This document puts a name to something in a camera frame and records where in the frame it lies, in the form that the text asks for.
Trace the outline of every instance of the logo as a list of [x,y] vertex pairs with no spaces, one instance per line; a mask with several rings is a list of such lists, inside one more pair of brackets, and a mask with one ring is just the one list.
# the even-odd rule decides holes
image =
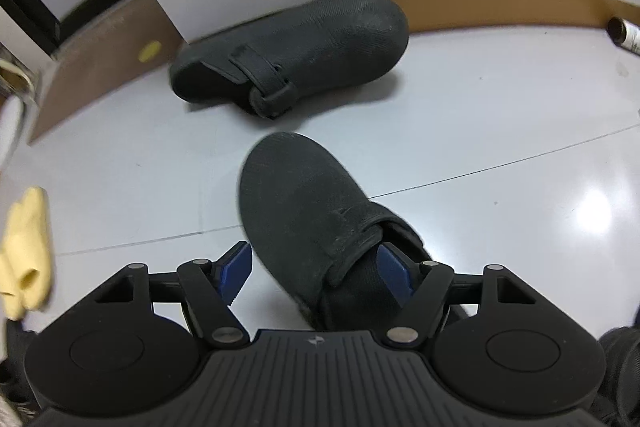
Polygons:
[[318,335],[311,337],[310,339],[306,340],[309,344],[313,344],[314,346],[318,347],[320,344],[324,344],[324,338],[322,337],[318,337]]

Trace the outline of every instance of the metal pivot screw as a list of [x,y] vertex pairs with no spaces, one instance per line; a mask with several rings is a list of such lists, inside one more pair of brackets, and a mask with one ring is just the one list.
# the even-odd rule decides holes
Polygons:
[[233,344],[242,340],[244,335],[238,328],[224,327],[218,328],[211,333],[211,338],[221,344]]
[[418,332],[414,328],[396,326],[386,332],[390,341],[398,344],[410,344],[418,339]]

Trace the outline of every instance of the shoe strap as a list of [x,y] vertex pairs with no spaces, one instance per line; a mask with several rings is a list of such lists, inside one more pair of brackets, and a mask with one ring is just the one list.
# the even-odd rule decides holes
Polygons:
[[329,239],[322,246],[332,260],[325,282],[334,287],[342,282],[348,270],[364,253],[382,242],[385,230],[402,231],[405,237],[411,237],[412,242],[422,248],[420,238],[404,219],[373,201],[331,212],[318,225],[321,237]]
[[242,44],[234,49],[229,54],[229,61],[254,84],[249,92],[249,103],[259,116],[276,118],[298,101],[296,86],[283,78],[278,68],[250,45]]

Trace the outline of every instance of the textured black plastic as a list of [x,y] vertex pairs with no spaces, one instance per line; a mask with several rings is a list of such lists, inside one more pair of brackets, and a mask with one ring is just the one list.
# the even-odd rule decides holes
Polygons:
[[180,396],[145,413],[79,418],[46,410],[33,427],[596,427],[583,410],[508,419],[451,396],[420,355],[377,344],[366,331],[261,331],[217,351]]
[[602,348],[509,269],[495,268],[484,268],[478,313],[438,334],[433,370],[456,395],[503,414],[588,408],[607,366]]

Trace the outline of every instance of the yellow glove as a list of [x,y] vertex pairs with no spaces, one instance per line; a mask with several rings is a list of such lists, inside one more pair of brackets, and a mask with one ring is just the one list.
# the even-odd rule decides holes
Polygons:
[[12,321],[19,321],[24,316],[24,306],[20,291],[15,281],[14,270],[11,268],[4,251],[0,250],[0,296],[4,301],[4,314]]
[[2,250],[11,265],[22,303],[42,306],[51,288],[51,247],[47,198],[40,187],[27,188],[9,209]]

